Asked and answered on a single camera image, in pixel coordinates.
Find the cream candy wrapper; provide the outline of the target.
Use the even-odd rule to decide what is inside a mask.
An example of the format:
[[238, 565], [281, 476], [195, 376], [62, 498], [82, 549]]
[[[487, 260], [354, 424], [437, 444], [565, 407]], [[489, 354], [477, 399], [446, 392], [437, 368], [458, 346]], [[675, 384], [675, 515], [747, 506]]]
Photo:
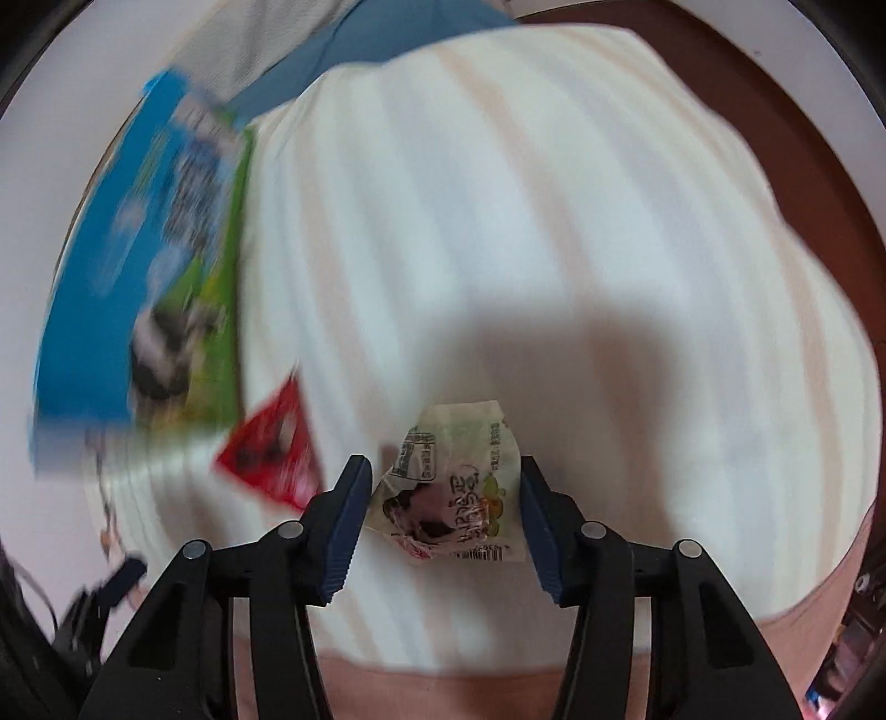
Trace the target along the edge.
[[375, 486], [367, 525], [416, 561], [521, 563], [521, 453], [495, 400], [434, 405]]

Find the small red triangular packet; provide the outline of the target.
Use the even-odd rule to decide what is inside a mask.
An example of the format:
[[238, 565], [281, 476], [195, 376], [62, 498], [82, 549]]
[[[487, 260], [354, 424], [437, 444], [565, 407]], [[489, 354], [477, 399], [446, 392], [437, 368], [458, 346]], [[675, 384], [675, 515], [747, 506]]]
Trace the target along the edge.
[[213, 466], [268, 500], [305, 512], [321, 492], [321, 471], [296, 372], [231, 432]]

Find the cardboard snack box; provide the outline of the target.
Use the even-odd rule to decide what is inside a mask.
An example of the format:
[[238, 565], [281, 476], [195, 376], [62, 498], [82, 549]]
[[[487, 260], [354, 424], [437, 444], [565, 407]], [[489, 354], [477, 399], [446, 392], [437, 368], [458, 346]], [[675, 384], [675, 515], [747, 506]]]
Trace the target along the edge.
[[74, 474], [117, 438], [242, 415], [237, 280], [254, 137], [164, 70], [76, 210], [34, 369], [30, 453]]

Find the striped white pink quilt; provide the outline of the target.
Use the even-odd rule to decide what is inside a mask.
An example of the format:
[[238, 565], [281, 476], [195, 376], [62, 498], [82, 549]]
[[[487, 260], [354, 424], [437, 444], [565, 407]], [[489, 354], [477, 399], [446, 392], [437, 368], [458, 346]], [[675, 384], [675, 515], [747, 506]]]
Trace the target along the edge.
[[880, 383], [742, 136], [600, 25], [294, 53], [230, 105], [257, 136], [246, 405], [296, 375], [332, 483], [494, 400], [587, 516], [698, 540], [802, 693], [867, 540]]

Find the grey white pillow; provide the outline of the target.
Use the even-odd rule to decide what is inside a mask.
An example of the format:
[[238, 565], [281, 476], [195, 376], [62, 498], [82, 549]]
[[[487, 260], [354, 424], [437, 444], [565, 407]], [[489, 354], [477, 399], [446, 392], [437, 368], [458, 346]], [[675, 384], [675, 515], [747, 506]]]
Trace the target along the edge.
[[353, 0], [216, 2], [168, 66], [226, 102], [353, 6]]

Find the blue bed sheet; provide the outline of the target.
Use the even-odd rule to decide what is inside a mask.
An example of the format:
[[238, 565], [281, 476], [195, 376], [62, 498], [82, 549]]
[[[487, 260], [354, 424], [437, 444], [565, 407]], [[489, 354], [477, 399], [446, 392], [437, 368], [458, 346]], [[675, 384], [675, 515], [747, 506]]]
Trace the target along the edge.
[[253, 120], [296, 99], [340, 64], [384, 63], [435, 42], [509, 25], [506, 13], [475, 0], [357, 2], [237, 91], [226, 108], [240, 120]]

